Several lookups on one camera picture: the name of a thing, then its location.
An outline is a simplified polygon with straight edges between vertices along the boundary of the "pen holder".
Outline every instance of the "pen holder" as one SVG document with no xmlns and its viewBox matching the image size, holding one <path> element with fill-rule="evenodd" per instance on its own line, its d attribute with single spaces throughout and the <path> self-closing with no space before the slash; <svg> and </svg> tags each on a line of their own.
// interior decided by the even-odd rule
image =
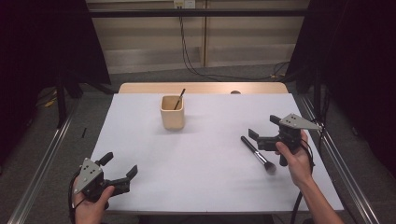
<svg viewBox="0 0 396 224">
<path fill-rule="evenodd" d="M 178 100 L 178 95 L 165 95 L 161 100 L 161 117 L 165 129 L 180 130 L 184 128 L 184 100 L 181 97 L 177 103 Z"/>
</svg>

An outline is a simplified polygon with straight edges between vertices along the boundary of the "power outlet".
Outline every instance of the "power outlet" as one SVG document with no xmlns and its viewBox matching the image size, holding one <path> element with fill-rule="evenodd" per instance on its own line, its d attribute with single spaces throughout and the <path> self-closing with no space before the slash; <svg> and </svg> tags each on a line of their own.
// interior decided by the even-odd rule
<svg viewBox="0 0 396 224">
<path fill-rule="evenodd" d="M 184 8 L 184 0 L 174 0 L 174 7 L 178 9 Z"/>
<path fill-rule="evenodd" d="M 184 8 L 195 8 L 195 0 L 185 0 L 184 1 Z"/>
</svg>

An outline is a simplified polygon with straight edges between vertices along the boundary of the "table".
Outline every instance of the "table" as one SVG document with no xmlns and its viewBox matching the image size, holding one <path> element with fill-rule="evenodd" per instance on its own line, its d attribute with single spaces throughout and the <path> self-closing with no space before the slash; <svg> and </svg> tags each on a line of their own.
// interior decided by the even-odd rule
<svg viewBox="0 0 396 224">
<path fill-rule="evenodd" d="M 161 124 L 161 97 L 180 93 L 183 88 L 186 127 L 167 131 Z M 248 135 L 248 128 L 263 136 L 277 135 L 277 126 L 269 122 L 271 113 L 281 118 L 290 112 L 299 114 L 285 89 L 279 83 L 122 85 L 113 98 L 92 160 L 113 151 L 113 161 L 104 167 L 105 178 L 124 177 L 135 164 L 139 173 L 131 182 L 131 192 L 110 199 L 109 211 L 138 215 L 291 211 L 298 189 L 288 168 L 278 165 L 273 152 L 263 152 L 277 168 L 275 175 L 267 174 L 239 140 Z M 230 91 L 252 94 L 219 94 Z M 276 93 L 257 94 L 262 92 Z M 312 140 L 309 144 L 316 164 L 314 178 L 332 207 L 343 210 Z M 300 210 L 307 211 L 304 202 Z"/>
</svg>

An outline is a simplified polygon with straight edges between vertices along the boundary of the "human hand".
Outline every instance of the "human hand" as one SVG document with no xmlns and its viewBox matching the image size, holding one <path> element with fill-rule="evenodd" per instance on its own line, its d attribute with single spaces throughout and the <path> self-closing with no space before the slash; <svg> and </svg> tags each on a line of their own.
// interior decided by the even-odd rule
<svg viewBox="0 0 396 224">
<path fill-rule="evenodd" d="M 304 140 L 302 140 L 302 144 L 306 145 L 308 136 L 303 130 L 301 130 L 301 137 Z M 288 161 L 291 179 L 297 187 L 312 180 L 309 157 L 302 147 L 297 148 L 291 153 L 285 144 L 277 142 L 276 148 L 278 150 L 276 154 L 282 154 Z"/>
<path fill-rule="evenodd" d="M 80 192 L 74 196 L 73 202 L 76 206 L 82 202 L 76 208 L 76 224 L 99 224 L 102 221 L 103 214 L 105 213 L 105 206 L 108 199 L 111 197 L 114 191 L 114 186 L 107 187 L 100 199 L 96 203 L 88 202 L 85 199 L 85 195 Z"/>
</svg>

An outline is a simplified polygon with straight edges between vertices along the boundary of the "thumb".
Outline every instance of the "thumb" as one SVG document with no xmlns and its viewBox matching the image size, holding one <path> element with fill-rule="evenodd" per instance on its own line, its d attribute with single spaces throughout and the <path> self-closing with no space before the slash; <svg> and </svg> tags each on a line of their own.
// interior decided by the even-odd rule
<svg viewBox="0 0 396 224">
<path fill-rule="evenodd" d="M 282 142 L 277 142 L 276 143 L 276 148 L 282 154 L 286 160 L 289 162 L 290 159 L 293 158 L 293 155 L 291 154 L 289 148 Z"/>
<path fill-rule="evenodd" d="M 111 195 L 114 192 L 114 186 L 108 186 L 103 192 L 102 195 L 100 196 L 100 199 L 97 201 L 99 204 L 102 206 L 105 206 L 107 203 L 108 199 L 111 197 Z"/>
</svg>

